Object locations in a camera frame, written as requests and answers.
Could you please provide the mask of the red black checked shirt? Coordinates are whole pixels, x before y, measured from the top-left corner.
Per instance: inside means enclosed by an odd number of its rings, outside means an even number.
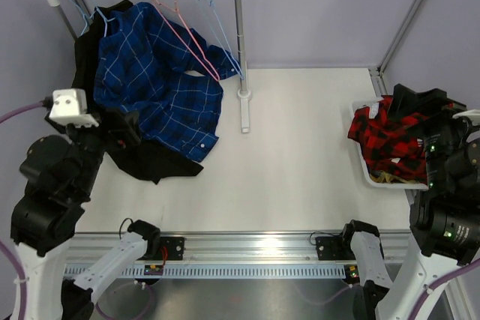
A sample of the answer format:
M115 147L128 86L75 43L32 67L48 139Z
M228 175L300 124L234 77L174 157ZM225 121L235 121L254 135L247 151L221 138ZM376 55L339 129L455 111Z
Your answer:
M360 144L369 173L387 172L426 184L423 141L406 133L404 125L412 120L389 120L391 102L391 96L384 96L373 106L357 109L347 137Z

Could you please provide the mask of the yellow plaid shirt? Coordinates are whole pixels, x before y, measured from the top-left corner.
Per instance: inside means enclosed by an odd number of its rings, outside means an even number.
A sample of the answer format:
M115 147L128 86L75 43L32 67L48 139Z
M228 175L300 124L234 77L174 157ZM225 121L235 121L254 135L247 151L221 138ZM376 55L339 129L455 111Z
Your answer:
M421 184L421 182L402 179L387 172L373 172L369 174L369 177L378 184Z

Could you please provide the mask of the light blue wire hanger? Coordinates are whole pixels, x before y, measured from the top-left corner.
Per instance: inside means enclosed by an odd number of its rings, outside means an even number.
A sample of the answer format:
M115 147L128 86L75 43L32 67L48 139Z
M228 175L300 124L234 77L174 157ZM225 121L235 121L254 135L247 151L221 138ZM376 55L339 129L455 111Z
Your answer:
M218 15L215 6L215 0L194 0L198 11L202 14L203 19L206 21L211 34L217 41L217 45L224 53L225 59L230 63L230 67L235 72L240 80L245 79L244 71L242 69L242 63L239 57L233 55L232 47L227 38L224 30L221 18Z

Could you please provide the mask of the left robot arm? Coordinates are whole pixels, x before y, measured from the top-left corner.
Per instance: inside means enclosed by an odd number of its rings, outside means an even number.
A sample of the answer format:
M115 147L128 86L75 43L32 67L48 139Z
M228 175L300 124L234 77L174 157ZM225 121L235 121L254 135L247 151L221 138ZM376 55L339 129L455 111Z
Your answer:
M20 172L27 185L14 207L10 236L22 263L13 319L90 319L95 304L119 274L137 259L161 251L161 231L143 220L129 225L119 242L88 270L64 277L76 224L91 199L98 170L110 150L140 143L137 112L108 109L76 116L28 150Z

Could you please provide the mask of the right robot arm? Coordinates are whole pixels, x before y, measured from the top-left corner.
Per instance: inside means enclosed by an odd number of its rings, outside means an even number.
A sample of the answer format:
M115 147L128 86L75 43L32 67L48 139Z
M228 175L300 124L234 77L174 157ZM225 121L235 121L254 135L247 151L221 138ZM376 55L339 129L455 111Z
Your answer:
M427 319L447 284L479 266L479 111L434 88L394 87L391 121L417 115L408 134L423 142L427 189L409 210L406 258L395 278L384 263L376 226L348 222L340 251L355 258L356 319Z

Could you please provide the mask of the blue plaid shirt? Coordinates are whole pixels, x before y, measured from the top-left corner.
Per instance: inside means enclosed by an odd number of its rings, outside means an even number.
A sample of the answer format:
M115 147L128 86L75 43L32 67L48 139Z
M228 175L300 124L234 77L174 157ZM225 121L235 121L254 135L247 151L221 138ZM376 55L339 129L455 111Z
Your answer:
M94 101L137 112L144 139L202 162L218 141L220 82L236 74L231 54L192 28L165 22L148 2L109 17L99 41Z

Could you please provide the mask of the blue hanger on rack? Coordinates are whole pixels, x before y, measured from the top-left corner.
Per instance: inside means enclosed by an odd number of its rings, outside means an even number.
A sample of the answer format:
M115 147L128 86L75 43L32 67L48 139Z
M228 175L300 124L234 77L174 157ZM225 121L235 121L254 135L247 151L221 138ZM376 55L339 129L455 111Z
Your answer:
M69 2L75 6L75 8L79 11L79 14L82 17L82 20L84 22L84 27L80 34L84 35L89 29L91 17L87 15L87 13L80 7L80 5L75 0L69 0Z
M97 2L95 0L89 0L89 1L93 4L95 13L98 14L103 20L103 23L104 23L103 36L106 37L108 35L109 24L114 20L114 18L108 18L105 15L105 13L98 7Z

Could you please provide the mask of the black garment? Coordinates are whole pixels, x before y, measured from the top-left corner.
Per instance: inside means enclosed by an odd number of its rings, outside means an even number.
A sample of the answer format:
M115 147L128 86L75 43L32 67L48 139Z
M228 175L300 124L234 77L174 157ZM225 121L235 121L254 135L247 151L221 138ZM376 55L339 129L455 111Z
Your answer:
M155 48L147 37L154 22L164 23L151 4L123 0L101 10L114 23L104 37L104 22L95 15L75 41L72 86L85 91L88 110L101 117L105 131L107 109L138 112L141 143L109 155L120 170L155 184L198 175L203 167L174 149L181 132L162 114L170 110L179 80L187 79L189 62L170 55L165 46Z

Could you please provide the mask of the white perforated basket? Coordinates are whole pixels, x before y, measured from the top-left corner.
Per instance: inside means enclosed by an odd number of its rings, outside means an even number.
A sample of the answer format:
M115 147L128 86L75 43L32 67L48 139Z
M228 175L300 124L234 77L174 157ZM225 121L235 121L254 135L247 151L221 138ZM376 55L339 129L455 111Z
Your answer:
M354 118L354 115L357 109L361 109L366 106L368 107L373 106L375 103L380 102L382 99L383 97L380 96L380 97L375 97L367 100L353 101L349 109L351 119ZM418 182L414 182L414 183L396 182L396 183L390 184L390 183L377 183L373 181L370 177L367 164L362 156L362 150L361 150L360 144L356 143L355 146L358 153L359 163L361 166L364 179L370 186L375 188L390 189L390 190L420 190L420 191L428 190L428 186L426 184L418 183Z

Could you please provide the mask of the aluminium mounting rail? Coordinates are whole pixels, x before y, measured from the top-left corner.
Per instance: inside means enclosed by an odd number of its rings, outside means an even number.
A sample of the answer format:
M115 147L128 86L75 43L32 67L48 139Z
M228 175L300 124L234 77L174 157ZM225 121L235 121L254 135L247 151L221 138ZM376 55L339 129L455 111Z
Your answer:
M311 232L164 232L183 238L184 264L320 263ZM95 263L119 242L113 232L80 232L67 252L70 263Z

